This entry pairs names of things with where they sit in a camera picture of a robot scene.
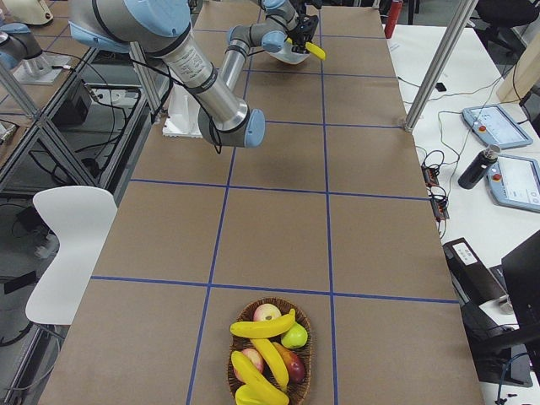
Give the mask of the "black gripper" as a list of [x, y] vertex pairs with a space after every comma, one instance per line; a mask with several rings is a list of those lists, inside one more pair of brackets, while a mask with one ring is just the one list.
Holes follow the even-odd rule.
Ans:
[[310, 31], [306, 27], [296, 27], [292, 30], [292, 51], [309, 53], [306, 48], [306, 42], [310, 40]]

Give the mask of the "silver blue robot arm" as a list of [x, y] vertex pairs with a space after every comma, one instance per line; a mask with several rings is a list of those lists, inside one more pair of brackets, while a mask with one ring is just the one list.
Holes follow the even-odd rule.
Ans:
[[229, 31], [220, 68], [196, 43], [186, 1], [73, 1], [69, 24], [72, 37], [88, 47], [127, 53], [137, 42], [148, 56], [163, 60], [199, 103], [198, 126], [207, 142], [216, 149], [255, 148], [265, 136], [265, 116], [234, 93], [249, 51], [260, 47], [276, 54], [291, 41], [293, 53], [305, 54], [319, 23], [302, 1], [258, 6], [264, 21]]

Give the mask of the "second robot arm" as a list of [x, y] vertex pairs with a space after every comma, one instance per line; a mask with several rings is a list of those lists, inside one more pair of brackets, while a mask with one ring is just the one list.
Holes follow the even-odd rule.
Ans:
[[70, 56], [47, 56], [27, 25], [1, 26], [1, 65], [21, 84], [53, 84], [61, 71], [72, 68], [70, 62]]

